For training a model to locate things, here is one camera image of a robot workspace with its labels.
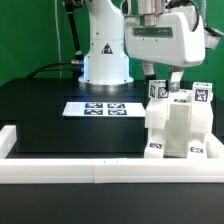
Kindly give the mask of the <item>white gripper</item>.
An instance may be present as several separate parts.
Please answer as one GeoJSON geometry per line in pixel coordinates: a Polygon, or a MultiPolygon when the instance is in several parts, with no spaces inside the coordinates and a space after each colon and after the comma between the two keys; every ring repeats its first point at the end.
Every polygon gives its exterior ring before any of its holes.
{"type": "Polygon", "coordinates": [[[156,79],[152,62],[171,65],[170,92],[180,89],[182,67],[200,65],[205,58],[203,21],[196,18],[194,6],[174,8],[159,15],[155,26],[147,25],[138,16],[126,17],[125,42],[128,55],[143,60],[146,82],[156,79]]]}

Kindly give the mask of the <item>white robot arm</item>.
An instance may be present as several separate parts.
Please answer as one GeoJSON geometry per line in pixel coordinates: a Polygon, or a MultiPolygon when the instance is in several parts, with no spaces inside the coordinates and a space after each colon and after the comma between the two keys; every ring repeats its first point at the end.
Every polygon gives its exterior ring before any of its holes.
{"type": "Polygon", "coordinates": [[[171,67],[168,89],[180,89],[184,69],[202,64],[207,49],[217,47],[224,32],[205,22],[204,5],[194,0],[85,0],[90,19],[90,50],[81,82],[90,86],[131,83],[128,62],[171,67]]]}

